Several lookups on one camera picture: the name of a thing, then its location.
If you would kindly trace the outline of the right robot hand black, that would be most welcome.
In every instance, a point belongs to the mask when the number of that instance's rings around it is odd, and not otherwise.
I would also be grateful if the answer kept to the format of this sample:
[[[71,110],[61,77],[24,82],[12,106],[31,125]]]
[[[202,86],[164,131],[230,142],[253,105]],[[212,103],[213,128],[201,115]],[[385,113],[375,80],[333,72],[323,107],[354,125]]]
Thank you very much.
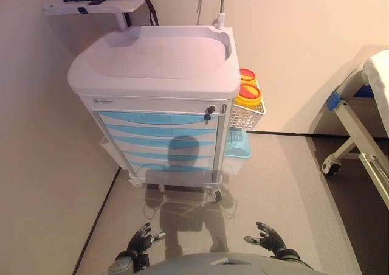
[[[252,245],[258,245],[268,251],[273,252],[277,255],[280,251],[287,249],[285,242],[269,225],[263,222],[256,222],[257,229],[260,231],[259,237],[245,236],[244,241]]]

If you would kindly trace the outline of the left robot hand black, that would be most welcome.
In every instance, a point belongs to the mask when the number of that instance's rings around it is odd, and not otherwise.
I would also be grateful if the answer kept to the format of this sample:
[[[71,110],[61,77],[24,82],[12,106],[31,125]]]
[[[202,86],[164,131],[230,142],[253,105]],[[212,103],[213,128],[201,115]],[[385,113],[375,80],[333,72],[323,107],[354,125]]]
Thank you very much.
[[[151,230],[152,228],[150,222],[147,222],[142,225],[129,241],[127,250],[133,251],[137,255],[143,254],[155,243],[162,241],[167,235],[165,232],[160,232],[155,235],[152,235]]]

